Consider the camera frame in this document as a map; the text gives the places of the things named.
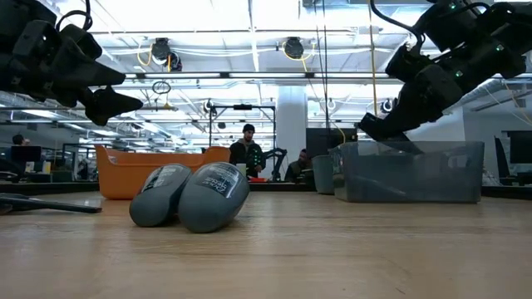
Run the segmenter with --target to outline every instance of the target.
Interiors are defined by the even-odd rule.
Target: white pillar
[[[287,150],[292,163],[307,146],[307,93],[305,86],[280,86],[277,99],[277,147]]]

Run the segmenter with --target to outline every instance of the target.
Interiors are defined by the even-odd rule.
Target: wooden table
[[[99,194],[43,198],[98,204]],[[0,217],[1,298],[526,298],[532,203],[359,204],[253,193],[230,228],[138,228],[97,215]]]

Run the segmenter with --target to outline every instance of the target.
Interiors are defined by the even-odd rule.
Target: trash can
[[[319,155],[313,158],[314,183],[319,194],[334,195],[333,158]]]
[[[334,194],[358,203],[478,203],[484,143],[412,142],[419,153],[397,142],[359,141],[331,150]]]

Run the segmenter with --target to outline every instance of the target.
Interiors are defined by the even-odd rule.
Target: ceiling
[[[85,10],[84,0],[40,1],[58,16],[72,10]],[[150,44],[157,37],[170,39],[172,51],[182,60],[184,73],[320,73],[325,65],[330,72],[369,74],[375,67],[377,73],[383,73],[392,53],[404,42],[412,41],[405,30],[375,15],[370,19],[366,0],[325,0],[324,16],[322,1],[318,1],[317,13],[309,3],[312,1],[91,0],[94,25],[90,32],[104,50],[99,62],[128,74],[166,72],[153,61],[147,63],[150,60]],[[430,5],[424,0],[377,0],[377,6],[384,14],[406,24],[413,24]],[[70,17],[68,21],[80,26],[83,17]],[[327,26],[327,35],[323,24]],[[305,48],[303,56],[307,57],[304,64],[290,60],[284,54],[283,43],[288,37],[300,38]],[[430,41],[425,43],[423,51],[433,55],[439,53]],[[33,108],[9,114],[14,120],[61,120],[63,125],[85,136],[87,142],[95,138],[98,138],[97,142],[107,142],[120,137],[129,139],[128,144],[144,145],[136,145],[138,150],[149,150],[150,147],[164,151],[175,148],[199,150],[208,144],[209,123],[204,107],[208,100],[215,105],[275,106],[278,89],[284,85],[306,86],[309,125],[324,125],[322,109],[325,101],[321,80],[177,77],[165,79],[165,88],[170,86],[170,91],[157,95],[152,87],[160,80],[138,80],[133,75],[128,78],[123,85],[115,86],[116,90],[143,100],[145,108],[117,117],[106,128],[97,128],[86,121],[82,107],[56,110],[58,105],[53,100],[37,104],[23,96],[8,94],[0,94],[0,101],[4,108]],[[371,74],[359,80],[342,79],[342,76],[329,80],[328,96],[332,98],[329,108],[332,107],[332,118],[345,120],[338,123],[340,126],[352,127],[356,119],[362,118],[367,111],[373,111],[372,83]],[[377,78],[376,83],[377,101],[393,98],[401,89],[400,81],[388,78]],[[256,124],[256,139],[266,149],[271,149],[273,124],[269,111],[226,110],[217,119],[224,122],[226,128],[220,129],[214,124],[213,132],[218,138],[215,143],[229,145],[239,135],[241,120],[245,120]]]

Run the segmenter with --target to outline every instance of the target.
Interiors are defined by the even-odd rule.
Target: orange bin
[[[182,164],[193,172],[213,162],[229,162],[229,149],[209,147],[204,154],[137,154],[96,146],[100,193],[106,199],[133,199],[148,175],[167,164]]]

